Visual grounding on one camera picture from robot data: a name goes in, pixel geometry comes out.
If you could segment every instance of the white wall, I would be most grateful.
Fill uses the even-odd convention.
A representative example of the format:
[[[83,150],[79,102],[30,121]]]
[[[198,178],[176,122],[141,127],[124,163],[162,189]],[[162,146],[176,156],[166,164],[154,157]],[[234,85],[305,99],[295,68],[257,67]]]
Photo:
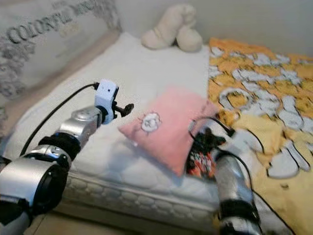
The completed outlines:
[[[140,37],[164,10],[189,2],[198,12],[196,28],[209,37],[266,45],[277,52],[313,56],[313,0],[116,0],[125,31]]]

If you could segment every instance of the pink cushion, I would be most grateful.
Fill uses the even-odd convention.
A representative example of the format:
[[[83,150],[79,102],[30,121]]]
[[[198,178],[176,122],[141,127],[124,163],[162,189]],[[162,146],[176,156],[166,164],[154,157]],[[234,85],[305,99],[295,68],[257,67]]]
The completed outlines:
[[[213,116],[217,108],[207,99],[183,88],[170,88],[147,112],[119,131],[181,176],[192,145],[188,126],[192,119]],[[200,129],[195,127],[193,133]]]

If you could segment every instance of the white plush toy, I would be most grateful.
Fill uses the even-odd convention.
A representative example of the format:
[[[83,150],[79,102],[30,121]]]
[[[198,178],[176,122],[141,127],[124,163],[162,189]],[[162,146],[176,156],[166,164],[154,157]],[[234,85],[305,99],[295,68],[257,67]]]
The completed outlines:
[[[189,4],[169,7],[154,29],[144,33],[141,43],[150,49],[169,47],[177,40],[180,49],[193,52],[202,47],[202,37],[192,27],[196,24],[196,10]]]

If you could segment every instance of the white mattress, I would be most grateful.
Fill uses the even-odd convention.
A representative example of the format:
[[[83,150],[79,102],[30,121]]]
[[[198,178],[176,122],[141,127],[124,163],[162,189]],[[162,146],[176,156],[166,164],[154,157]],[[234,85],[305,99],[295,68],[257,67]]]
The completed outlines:
[[[140,40],[123,33],[119,40],[94,61],[60,84],[32,107],[10,137],[4,157],[15,159],[40,121],[54,107],[83,85],[105,78],[119,87],[120,106],[134,103],[131,115],[103,125],[78,154],[69,173],[64,198],[148,219],[198,230],[210,230],[218,209],[217,187],[193,177],[177,177],[141,149],[134,147],[117,130],[143,112],[146,105],[173,84],[206,97],[208,49],[185,53],[177,47],[152,51]],[[92,105],[95,92],[79,93],[39,131],[30,145],[50,136],[72,111]],[[261,215],[270,224],[274,216],[256,196]]]

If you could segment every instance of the yellow blanket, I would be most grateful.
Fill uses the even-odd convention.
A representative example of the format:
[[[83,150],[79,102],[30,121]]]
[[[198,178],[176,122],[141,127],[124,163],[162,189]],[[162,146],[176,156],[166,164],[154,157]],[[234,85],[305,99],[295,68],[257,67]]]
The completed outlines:
[[[311,234],[313,58],[233,40],[213,38],[209,47],[209,99],[223,109],[221,121],[262,146],[254,190],[296,234]]]

